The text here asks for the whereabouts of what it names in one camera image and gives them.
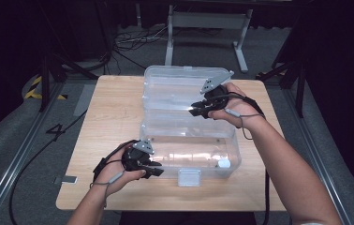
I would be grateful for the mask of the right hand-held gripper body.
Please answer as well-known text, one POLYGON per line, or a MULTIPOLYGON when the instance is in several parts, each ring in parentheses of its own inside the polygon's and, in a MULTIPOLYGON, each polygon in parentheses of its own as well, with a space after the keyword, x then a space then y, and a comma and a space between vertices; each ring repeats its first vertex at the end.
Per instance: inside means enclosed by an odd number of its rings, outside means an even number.
POLYGON ((200 89, 203 94, 204 100, 201 102, 205 107, 214 107, 217 110, 224 108, 229 100, 228 90, 223 85, 234 75, 233 71, 226 74, 216 75, 208 78, 200 89))

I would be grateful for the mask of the small white-capped bottle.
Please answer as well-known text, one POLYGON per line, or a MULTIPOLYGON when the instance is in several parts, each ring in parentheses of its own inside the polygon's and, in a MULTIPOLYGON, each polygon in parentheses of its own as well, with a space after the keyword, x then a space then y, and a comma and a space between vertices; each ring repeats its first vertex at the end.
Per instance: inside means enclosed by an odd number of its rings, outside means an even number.
POLYGON ((217 168, 221 168, 221 169, 229 169, 231 166, 230 160, 227 158, 221 158, 217 161, 217 168))

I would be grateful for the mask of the person's right hand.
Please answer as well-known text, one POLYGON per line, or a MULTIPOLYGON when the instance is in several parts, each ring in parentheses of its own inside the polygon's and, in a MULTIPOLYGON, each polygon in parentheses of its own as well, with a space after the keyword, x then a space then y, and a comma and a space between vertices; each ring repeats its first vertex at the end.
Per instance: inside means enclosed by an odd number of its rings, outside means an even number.
POLYGON ((257 120, 263 120, 258 111, 242 99, 233 97, 229 100, 224 110, 211 111, 208 116, 213 120, 226 120, 236 128, 251 129, 257 120), (240 115, 236 117, 226 112, 226 109, 232 110, 240 115))

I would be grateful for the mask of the yellow black hazard tape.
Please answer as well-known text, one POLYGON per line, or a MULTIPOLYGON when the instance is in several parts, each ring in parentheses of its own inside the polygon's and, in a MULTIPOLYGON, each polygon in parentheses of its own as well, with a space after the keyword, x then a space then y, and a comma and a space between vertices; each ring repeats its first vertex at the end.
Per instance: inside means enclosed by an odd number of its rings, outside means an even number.
POLYGON ((42 95, 37 93, 36 90, 41 83, 42 78, 40 75, 38 75, 32 82, 30 88, 28 89, 27 93, 25 94, 25 98, 37 98, 37 99, 42 99, 42 95))

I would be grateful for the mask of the grey metal desk frame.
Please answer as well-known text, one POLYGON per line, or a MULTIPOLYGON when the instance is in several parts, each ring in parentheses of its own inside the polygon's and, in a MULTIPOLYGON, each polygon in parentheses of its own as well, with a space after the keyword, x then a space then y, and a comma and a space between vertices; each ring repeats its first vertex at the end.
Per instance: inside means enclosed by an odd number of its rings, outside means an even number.
POLYGON ((234 29, 240 31, 240 37, 232 43, 235 55, 242 73, 248 72, 243 55, 243 41, 252 19, 253 10, 248 9, 243 14, 209 13, 209 12, 181 12, 169 5, 168 13, 168 42, 165 56, 165 65, 171 66, 173 59, 173 29, 181 28, 213 28, 234 29))

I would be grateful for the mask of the clear plastic storage box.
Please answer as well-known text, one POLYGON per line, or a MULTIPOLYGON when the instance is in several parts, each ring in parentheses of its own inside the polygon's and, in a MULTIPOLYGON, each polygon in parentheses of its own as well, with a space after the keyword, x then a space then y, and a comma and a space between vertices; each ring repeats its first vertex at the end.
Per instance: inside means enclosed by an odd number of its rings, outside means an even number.
POLYGON ((180 187, 227 179, 242 162, 233 125, 189 112, 192 103, 204 100, 199 91, 205 81, 227 72, 221 67, 175 66, 150 66, 144 72, 140 137, 151 141, 151 160, 162 164, 161 176, 177 179, 180 187), (230 160, 229 169, 216 167, 221 158, 230 160))

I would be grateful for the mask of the small grey tape piece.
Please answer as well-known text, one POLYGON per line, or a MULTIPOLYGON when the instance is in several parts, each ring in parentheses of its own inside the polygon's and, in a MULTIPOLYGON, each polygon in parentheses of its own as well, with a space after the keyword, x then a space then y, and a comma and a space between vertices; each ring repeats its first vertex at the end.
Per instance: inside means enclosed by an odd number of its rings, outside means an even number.
POLYGON ((56 185, 75 184, 76 182, 77 182, 77 177, 76 176, 69 176, 69 175, 65 175, 62 177, 55 177, 53 180, 53 183, 56 185))

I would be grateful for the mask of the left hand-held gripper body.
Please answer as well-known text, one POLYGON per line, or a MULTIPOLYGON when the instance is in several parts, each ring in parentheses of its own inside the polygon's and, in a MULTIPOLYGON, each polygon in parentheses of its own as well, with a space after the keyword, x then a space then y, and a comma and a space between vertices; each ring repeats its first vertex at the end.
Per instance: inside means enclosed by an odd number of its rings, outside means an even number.
POLYGON ((155 153, 150 140, 133 140, 132 145, 124 152, 122 162, 127 171, 146 170, 152 168, 151 155, 155 153))

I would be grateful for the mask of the black metal stand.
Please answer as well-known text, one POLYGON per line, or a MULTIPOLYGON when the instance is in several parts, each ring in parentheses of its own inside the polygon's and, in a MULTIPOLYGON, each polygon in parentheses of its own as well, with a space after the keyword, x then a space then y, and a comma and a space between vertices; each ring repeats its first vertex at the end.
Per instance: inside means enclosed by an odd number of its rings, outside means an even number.
POLYGON ((72 71, 82 74, 89 80, 97 80, 98 77, 89 70, 79 66, 75 62, 68 59, 66 56, 59 54, 55 50, 55 45, 52 43, 52 25, 45 13, 43 6, 39 0, 35 0, 39 11, 43 17, 43 25, 41 29, 37 29, 42 51, 41 70, 39 75, 42 80, 42 99, 40 111, 44 112, 52 101, 50 76, 58 84, 64 83, 67 79, 66 70, 63 65, 67 65, 72 71))
POLYGON ((273 69, 268 72, 260 72, 256 79, 262 82, 284 72, 283 78, 279 82, 282 89, 290 89, 294 83, 297 83, 296 97, 294 107, 297 114, 303 118, 302 104, 305 87, 305 69, 304 62, 307 51, 299 51, 294 56, 283 63, 281 66, 273 63, 273 69))

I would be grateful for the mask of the person's left hand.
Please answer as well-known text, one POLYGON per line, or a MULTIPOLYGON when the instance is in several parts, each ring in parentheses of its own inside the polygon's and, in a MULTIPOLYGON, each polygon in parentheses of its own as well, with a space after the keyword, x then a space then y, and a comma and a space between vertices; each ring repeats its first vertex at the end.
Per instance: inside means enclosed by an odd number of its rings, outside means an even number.
POLYGON ((93 186, 106 186, 107 196, 121 190, 127 183, 139 180, 145 175, 145 170, 132 172, 125 170, 122 156, 131 145, 131 143, 123 144, 111 154, 93 184, 93 186))

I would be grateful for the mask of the grey floor tape strip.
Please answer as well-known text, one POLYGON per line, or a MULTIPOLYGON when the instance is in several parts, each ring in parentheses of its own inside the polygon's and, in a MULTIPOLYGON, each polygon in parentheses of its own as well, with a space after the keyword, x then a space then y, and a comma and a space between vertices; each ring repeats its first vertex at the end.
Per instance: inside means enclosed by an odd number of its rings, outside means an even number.
POLYGON ((74 116, 79 116, 88 109, 95 88, 96 86, 94 84, 85 84, 83 86, 81 95, 73 113, 74 116))

